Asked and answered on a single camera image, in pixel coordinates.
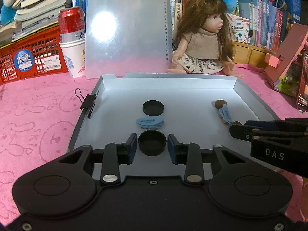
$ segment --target red soda can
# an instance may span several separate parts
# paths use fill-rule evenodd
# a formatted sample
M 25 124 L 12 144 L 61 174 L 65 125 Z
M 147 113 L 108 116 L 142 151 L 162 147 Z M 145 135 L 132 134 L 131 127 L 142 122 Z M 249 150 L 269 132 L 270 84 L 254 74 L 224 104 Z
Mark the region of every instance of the red soda can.
M 62 9 L 58 15 L 62 43 L 85 38 L 84 11 L 80 6 Z

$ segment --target doll's hair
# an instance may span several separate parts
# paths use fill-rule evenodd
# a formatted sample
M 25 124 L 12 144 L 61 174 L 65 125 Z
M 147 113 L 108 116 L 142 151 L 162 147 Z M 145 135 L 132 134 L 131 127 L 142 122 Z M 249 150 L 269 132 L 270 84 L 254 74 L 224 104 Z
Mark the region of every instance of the doll's hair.
M 223 26 L 217 34 L 221 59 L 228 61 L 227 57 L 229 57 L 233 60 L 231 26 L 224 13 L 226 9 L 227 6 L 223 0 L 189 0 L 185 4 L 185 11 L 177 27 L 176 41 L 179 42 L 183 34 L 196 33 L 210 15 L 221 14 Z

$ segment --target black cap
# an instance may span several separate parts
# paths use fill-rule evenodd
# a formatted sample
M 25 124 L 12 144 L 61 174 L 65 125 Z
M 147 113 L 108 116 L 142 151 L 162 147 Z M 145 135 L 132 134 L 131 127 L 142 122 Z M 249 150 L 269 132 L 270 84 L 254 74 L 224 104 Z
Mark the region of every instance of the black cap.
M 143 112 L 148 116 L 160 116 L 164 112 L 164 105 L 159 101 L 147 101 L 143 104 Z
M 167 140 L 157 130 L 144 131 L 138 138 L 139 148 L 147 156 L 158 156 L 164 151 Z

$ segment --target white paper cup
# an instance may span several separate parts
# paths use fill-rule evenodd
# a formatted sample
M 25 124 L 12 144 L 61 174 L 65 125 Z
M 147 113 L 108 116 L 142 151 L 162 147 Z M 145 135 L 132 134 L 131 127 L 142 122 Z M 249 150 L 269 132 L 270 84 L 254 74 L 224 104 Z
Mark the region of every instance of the white paper cup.
M 86 38 L 60 43 L 60 47 L 70 76 L 76 78 L 85 75 Z

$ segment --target doll's skirt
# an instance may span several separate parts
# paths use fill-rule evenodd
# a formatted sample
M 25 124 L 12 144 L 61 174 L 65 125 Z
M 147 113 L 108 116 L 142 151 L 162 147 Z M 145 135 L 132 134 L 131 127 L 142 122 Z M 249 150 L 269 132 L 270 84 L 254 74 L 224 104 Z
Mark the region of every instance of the doll's skirt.
M 198 74 L 215 74 L 221 71 L 224 66 L 219 60 L 205 60 L 189 57 L 186 53 L 179 60 L 185 70 Z

